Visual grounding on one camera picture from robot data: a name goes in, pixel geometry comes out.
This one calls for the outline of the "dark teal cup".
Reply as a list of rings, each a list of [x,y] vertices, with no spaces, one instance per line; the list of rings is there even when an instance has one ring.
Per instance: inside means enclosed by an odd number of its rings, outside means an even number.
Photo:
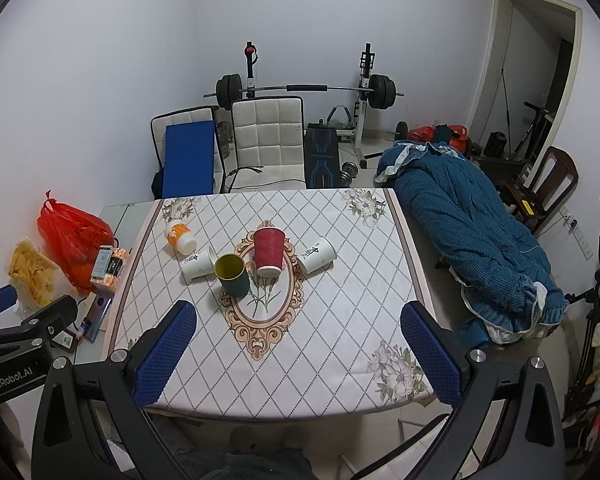
[[[222,255],[215,261],[214,273],[230,296],[244,298],[250,291],[250,278],[241,256]]]

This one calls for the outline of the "white paper cup left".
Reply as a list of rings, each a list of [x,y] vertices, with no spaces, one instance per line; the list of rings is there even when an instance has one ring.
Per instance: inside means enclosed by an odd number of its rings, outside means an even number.
[[[181,263],[182,274],[186,284],[214,273],[216,253],[211,246],[193,252]]]

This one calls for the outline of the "white paper cup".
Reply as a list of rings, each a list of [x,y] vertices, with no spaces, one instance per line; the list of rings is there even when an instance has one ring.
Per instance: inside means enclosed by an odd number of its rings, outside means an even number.
[[[304,252],[298,255],[298,265],[306,275],[328,266],[337,259],[337,253],[332,243],[325,237],[320,237]]]
[[[214,273],[216,253],[211,246],[193,252],[181,263],[182,274],[186,284]]]

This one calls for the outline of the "orange white cup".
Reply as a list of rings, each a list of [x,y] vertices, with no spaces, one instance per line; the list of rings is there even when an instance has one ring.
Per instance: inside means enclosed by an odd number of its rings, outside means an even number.
[[[166,225],[166,241],[174,252],[182,256],[189,256],[197,249],[195,237],[181,219],[172,220]]]

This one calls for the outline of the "white paper cup right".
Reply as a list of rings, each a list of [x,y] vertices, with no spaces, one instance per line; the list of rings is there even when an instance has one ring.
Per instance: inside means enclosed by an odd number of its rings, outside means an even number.
[[[304,252],[298,255],[298,265],[306,275],[328,266],[337,259],[337,253],[332,243],[325,237],[320,237]]]

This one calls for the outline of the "red paper cup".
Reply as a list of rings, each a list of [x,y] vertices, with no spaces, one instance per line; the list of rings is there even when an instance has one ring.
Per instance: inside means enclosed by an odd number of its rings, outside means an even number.
[[[264,226],[253,235],[257,274],[262,278],[278,278],[283,269],[285,234],[275,226]]]

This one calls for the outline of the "bag of yellow chips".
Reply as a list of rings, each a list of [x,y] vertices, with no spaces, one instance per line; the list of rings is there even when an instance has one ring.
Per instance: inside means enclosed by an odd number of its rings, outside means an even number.
[[[54,300],[58,271],[59,266],[25,238],[12,252],[7,274],[27,292],[35,307],[42,308]]]

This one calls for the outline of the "blue quilted blanket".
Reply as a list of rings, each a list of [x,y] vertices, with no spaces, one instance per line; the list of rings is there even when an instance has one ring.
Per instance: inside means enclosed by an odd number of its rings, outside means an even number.
[[[460,283],[469,316],[457,333],[466,348],[544,338],[562,322],[568,301],[544,249],[455,148],[398,142],[381,155],[375,182],[394,189]]]

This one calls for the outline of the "smartphone on box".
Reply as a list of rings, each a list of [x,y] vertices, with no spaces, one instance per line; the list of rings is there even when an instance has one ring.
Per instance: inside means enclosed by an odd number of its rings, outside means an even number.
[[[112,245],[102,245],[99,247],[91,273],[92,280],[103,280],[105,278],[109,261],[113,253],[114,246]]]

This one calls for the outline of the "orange patterned box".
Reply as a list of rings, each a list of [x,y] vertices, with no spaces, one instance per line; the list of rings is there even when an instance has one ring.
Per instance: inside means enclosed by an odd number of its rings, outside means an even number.
[[[105,278],[103,280],[91,279],[94,289],[114,294],[118,288],[128,258],[129,253],[124,248],[114,247],[114,253],[110,258]]]

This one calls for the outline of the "black tripod stand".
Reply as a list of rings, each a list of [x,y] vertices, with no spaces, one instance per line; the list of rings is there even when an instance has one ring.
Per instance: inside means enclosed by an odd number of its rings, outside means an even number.
[[[600,378],[600,232],[598,233],[597,270],[594,273],[594,286],[580,295],[568,294],[570,304],[584,301],[591,306],[586,315],[586,326],[582,352],[576,377],[565,398],[565,417],[569,417],[588,404],[594,393],[597,379]]]

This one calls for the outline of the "red bag on floor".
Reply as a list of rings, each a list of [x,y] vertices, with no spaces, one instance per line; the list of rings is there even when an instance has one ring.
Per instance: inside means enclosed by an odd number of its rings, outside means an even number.
[[[416,142],[439,143],[444,142],[465,154],[469,145],[468,131],[463,125],[436,125],[425,126],[410,130],[406,134],[407,140]]]

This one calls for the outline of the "black blue bench pad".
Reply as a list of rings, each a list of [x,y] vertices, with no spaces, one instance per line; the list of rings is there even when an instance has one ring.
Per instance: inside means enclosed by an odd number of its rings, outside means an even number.
[[[303,138],[304,182],[307,188],[339,188],[340,161],[336,130],[309,125]]]

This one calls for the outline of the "white quilted chair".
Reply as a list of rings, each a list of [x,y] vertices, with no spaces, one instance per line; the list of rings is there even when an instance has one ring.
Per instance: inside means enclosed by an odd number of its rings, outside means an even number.
[[[232,105],[236,169],[230,192],[301,190],[304,120],[300,96],[271,96]]]

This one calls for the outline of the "white weight rack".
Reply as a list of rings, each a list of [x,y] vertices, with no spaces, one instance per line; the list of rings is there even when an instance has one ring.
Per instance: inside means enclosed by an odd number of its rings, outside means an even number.
[[[258,51],[256,46],[248,41],[245,47],[245,57],[247,63],[247,88],[257,87],[256,78],[254,78],[253,67],[258,62]],[[368,42],[365,45],[364,50],[361,53],[360,74],[358,75],[357,87],[366,87],[370,76],[372,76],[372,70],[374,67],[375,53],[372,51],[372,44]],[[247,94],[244,98],[254,99],[256,94]],[[364,122],[367,115],[368,103],[362,100],[356,95],[356,100],[353,107],[353,115],[351,122],[353,126],[349,129],[340,129],[338,136],[343,139],[350,141],[353,154],[358,162],[358,166],[361,169],[367,168],[367,156],[362,151],[362,137],[364,130]]]

